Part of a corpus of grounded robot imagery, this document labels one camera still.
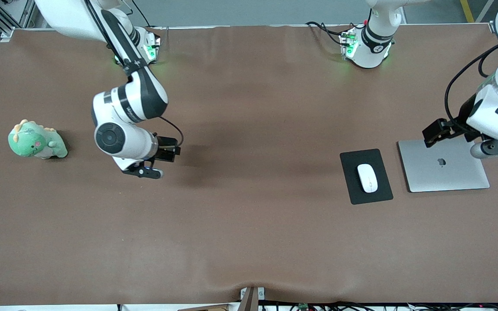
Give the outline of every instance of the plush toy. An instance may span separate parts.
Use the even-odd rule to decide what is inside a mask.
[[[44,128],[34,121],[22,120],[14,126],[8,137],[9,146],[20,157],[49,159],[64,158],[68,151],[63,138],[54,128]]]

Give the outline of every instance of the brown tablecloth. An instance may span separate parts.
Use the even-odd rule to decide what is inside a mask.
[[[289,301],[498,301],[498,159],[490,189],[412,194],[396,147],[444,116],[449,80],[496,44],[486,25],[402,26],[372,70],[316,28],[160,34],[153,70],[186,135],[160,181],[95,146],[93,95],[126,79],[104,43],[0,44],[0,305],[210,303],[249,285]],[[455,83],[455,113],[481,80]],[[62,133],[68,157],[13,154],[23,118]],[[395,198],[351,205],[339,153],[370,148]]]

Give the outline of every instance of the laptop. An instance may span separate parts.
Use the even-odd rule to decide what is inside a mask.
[[[474,142],[464,137],[442,140],[431,148],[423,140],[401,140],[398,145],[410,192],[489,187],[482,161],[470,154]]]

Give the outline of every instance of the computer mouse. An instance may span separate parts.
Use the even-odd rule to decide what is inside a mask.
[[[371,165],[363,164],[356,167],[358,178],[362,189],[366,193],[373,193],[378,190],[378,180]]]

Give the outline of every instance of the mouse pad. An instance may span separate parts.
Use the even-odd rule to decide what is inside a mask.
[[[362,204],[393,199],[389,179],[387,179],[386,169],[383,165],[382,155],[379,149],[360,150],[340,153],[342,160],[343,172],[351,203]],[[362,189],[360,179],[358,178],[357,166],[369,164],[376,173],[378,180],[378,190],[373,193],[366,193]]]

